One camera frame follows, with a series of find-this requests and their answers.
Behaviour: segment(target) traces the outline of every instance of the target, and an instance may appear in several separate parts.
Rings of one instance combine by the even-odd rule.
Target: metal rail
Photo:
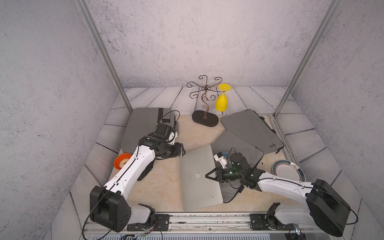
[[[285,103],[287,102],[297,82],[300,80],[301,75],[303,74],[305,68],[307,67],[309,61],[311,60],[313,53],[315,52],[316,47],[319,45],[321,39],[323,38],[325,32],[327,31],[327,28],[332,22],[333,17],[336,15],[342,1],[343,0],[332,0],[331,4],[329,5],[329,8],[325,13],[323,20],[321,21],[319,27],[317,28],[311,43],[309,44],[307,50],[305,51],[305,54],[301,59],[301,62],[297,67],[295,74],[293,75],[291,81],[289,82],[288,87],[286,88],[283,94],[283,97],[279,105],[277,106],[275,113],[273,114],[275,118],[277,118],[281,113],[281,111],[283,110]]]
[[[92,36],[93,40],[95,41],[96,46],[100,52],[100,55],[103,58],[105,65],[107,66],[107,69],[108,69],[108,71],[112,77],[112,80],[116,85],[116,88],[117,88],[117,90],[118,90],[118,92],[122,98],[122,101],[124,102],[128,111],[131,113],[132,112],[132,106],[129,103],[129,100],[128,100],[127,94],[124,91],[124,88],[121,86],[119,76],[118,76],[118,74],[115,70],[115,67],[113,66],[112,61],[108,55],[108,52],[107,52],[107,50],[106,50],[106,48],[105,48],[105,46],[101,40],[100,34],[97,31],[96,25],[95,25],[95,23],[91,17],[91,14],[88,10],[87,4],[85,3],[84,0],[77,0],[76,2],[77,2],[79,10],[81,12],[81,15],[84,18],[85,24],[87,25],[89,32],[91,33],[91,36]]]

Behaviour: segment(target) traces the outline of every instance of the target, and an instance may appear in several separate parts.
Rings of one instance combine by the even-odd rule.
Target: laptop
[[[187,152],[180,158],[180,175],[184,211],[223,203],[220,184],[205,178],[216,168],[211,145]]]

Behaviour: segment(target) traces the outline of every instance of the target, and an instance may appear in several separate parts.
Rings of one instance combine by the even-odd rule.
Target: textured wall
[[[116,88],[73,0],[0,1],[0,238],[43,239]]]
[[[286,86],[330,0],[86,0],[124,87]]]
[[[384,226],[384,1],[344,0],[293,96]]]

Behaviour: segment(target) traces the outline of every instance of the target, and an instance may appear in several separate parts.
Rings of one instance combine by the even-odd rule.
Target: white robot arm
[[[274,203],[266,214],[268,226],[272,229],[294,223],[317,225],[324,232],[336,237],[343,235],[350,206],[325,181],[315,183],[299,182],[275,176],[261,169],[250,167],[241,153],[230,156],[232,167],[213,169],[205,175],[217,182],[229,182],[239,179],[250,189],[273,192],[296,200],[301,205],[287,206]]]
[[[155,210],[146,205],[129,206],[125,199],[153,160],[182,157],[185,154],[183,144],[174,142],[176,137],[177,132],[162,123],[158,124],[154,133],[142,137],[124,167],[104,187],[95,186],[91,191],[91,220],[116,232],[123,230],[127,224],[142,223],[143,226],[152,227]],[[317,225],[333,236],[343,235],[350,207],[325,181],[310,183],[280,178],[251,168],[241,153],[232,154],[230,162],[236,163],[232,164],[236,169],[220,166],[205,177],[218,182],[240,179],[250,189],[277,193],[301,203],[297,206],[274,203],[266,214],[269,227],[278,229],[290,223],[303,223]],[[215,178],[209,176],[213,172],[216,172]]]
[[[177,132],[158,123],[155,132],[142,137],[124,167],[104,187],[95,186],[90,193],[90,218],[116,232],[127,224],[144,223],[153,226],[154,209],[146,205],[129,206],[125,199],[146,167],[158,157],[182,157],[183,144],[176,142]]]

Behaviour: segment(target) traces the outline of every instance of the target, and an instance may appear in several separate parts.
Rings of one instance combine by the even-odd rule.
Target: black strap
[[[159,108],[159,113],[157,115],[157,122],[161,121],[161,119],[163,118],[163,114],[164,114],[164,108]]]
[[[244,190],[244,185],[241,185],[238,192],[241,193]]]
[[[155,160],[150,162],[144,169],[144,171],[141,173],[140,177],[137,179],[138,181],[141,181],[153,168],[153,164],[155,163]]]

